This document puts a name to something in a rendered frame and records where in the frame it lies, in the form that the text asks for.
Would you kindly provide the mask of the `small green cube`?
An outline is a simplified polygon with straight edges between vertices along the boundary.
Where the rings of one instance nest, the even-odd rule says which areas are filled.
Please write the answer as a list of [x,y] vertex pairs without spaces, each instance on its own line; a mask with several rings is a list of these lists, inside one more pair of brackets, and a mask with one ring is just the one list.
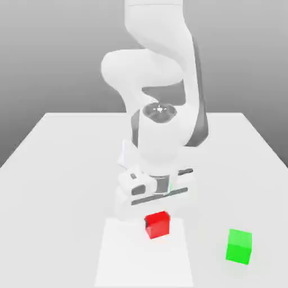
[[230,229],[227,242],[226,260],[248,265],[252,252],[252,233]]

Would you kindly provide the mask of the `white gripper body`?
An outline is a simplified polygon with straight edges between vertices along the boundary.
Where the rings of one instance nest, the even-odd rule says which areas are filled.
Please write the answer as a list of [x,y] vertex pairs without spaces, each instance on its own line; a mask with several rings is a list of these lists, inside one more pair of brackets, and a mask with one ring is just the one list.
[[145,216],[166,211],[174,214],[190,205],[195,197],[193,173],[149,176],[143,173],[122,173],[115,191],[115,213],[121,221],[144,219]]

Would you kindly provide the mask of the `small red cube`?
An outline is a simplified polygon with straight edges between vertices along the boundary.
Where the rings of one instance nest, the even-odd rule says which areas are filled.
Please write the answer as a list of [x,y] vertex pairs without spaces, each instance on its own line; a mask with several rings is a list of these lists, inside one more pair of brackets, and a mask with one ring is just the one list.
[[144,221],[150,239],[165,236],[170,232],[170,215],[166,211],[147,215]]

